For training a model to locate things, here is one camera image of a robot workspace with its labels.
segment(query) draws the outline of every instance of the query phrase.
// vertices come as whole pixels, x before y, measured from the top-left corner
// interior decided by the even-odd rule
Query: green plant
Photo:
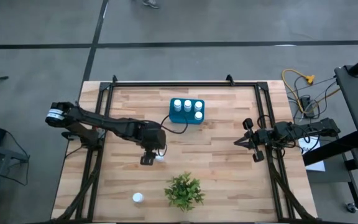
[[[193,200],[204,205],[203,197],[205,194],[201,193],[200,180],[193,179],[190,181],[190,174],[185,172],[185,174],[172,177],[171,180],[167,181],[171,183],[168,189],[164,189],[165,196],[169,199],[169,206],[176,205],[182,211],[190,211],[194,208],[191,206]]]

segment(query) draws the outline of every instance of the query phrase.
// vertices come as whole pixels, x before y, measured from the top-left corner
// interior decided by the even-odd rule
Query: shoe
[[[156,0],[143,0],[143,5],[152,7],[153,9],[160,8],[160,6],[157,4]]]

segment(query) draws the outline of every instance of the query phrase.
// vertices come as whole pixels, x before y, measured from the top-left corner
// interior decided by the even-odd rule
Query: wooden table
[[[94,111],[100,82],[85,82],[80,105]],[[282,81],[268,81],[276,121],[291,121],[292,115]],[[254,163],[252,152],[233,145],[244,135],[242,121],[252,118],[257,129],[259,117],[255,92],[250,87],[116,87],[110,116],[148,119],[157,122],[168,114],[171,98],[205,100],[205,120],[190,125],[184,134],[166,131],[168,151],[165,162],[153,166],[139,164],[143,149],[124,141],[112,132],[107,133],[104,147],[94,222],[268,222],[277,220],[267,161]],[[175,130],[183,124],[166,126]],[[78,148],[79,141],[69,144],[67,153]],[[64,163],[52,217],[67,208],[81,184],[86,150],[80,150]],[[307,209],[316,216],[313,196],[301,153],[287,149],[285,166],[290,188]],[[190,212],[169,207],[163,189],[166,180],[191,172],[201,180],[206,194],[204,205]],[[140,192],[143,203],[136,204],[132,195]],[[287,209],[280,194],[285,217]],[[85,201],[84,214],[88,207]]]

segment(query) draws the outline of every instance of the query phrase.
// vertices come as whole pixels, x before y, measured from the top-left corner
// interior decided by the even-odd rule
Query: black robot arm
[[[87,129],[80,123],[112,131],[116,136],[132,141],[145,149],[144,156],[140,160],[142,165],[153,164],[156,156],[153,150],[165,149],[165,131],[157,122],[132,118],[107,118],[85,111],[69,102],[52,103],[45,122],[52,127],[66,128],[80,137],[81,143],[86,147],[99,147],[102,138],[97,130]]]
[[[235,141],[234,144],[253,149],[255,151],[255,162],[264,159],[262,152],[258,150],[259,145],[283,148],[287,147],[290,142],[294,142],[295,144],[295,141],[299,138],[307,138],[316,135],[335,137],[341,132],[334,120],[329,118],[304,125],[282,121],[276,123],[272,129],[261,128],[255,132],[252,130],[254,124],[250,118],[247,118],[242,125],[247,132],[244,137]]]

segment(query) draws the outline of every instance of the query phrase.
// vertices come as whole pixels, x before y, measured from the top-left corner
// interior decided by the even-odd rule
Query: gray floor
[[[0,44],[90,43],[102,0],[0,0]],[[110,0],[100,42],[358,40],[358,0],[171,0],[161,10],[139,1]],[[0,223],[48,220],[67,142],[44,122],[53,101],[78,97],[88,49],[0,50],[0,127],[31,154],[29,184],[4,181]],[[99,49],[90,80],[279,80],[284,68],[331,78],[335,67],[358,61],[358,45]],[[289,73],[293,83],[297,76]],[[331,82],[303,90],[316,97]],[[323,117],[341,135],[355,130],[340,93]],[[24,178],[25,167],[10,175]],[[347,184],[312,184],[318,215],[358,223],[343,205]]]

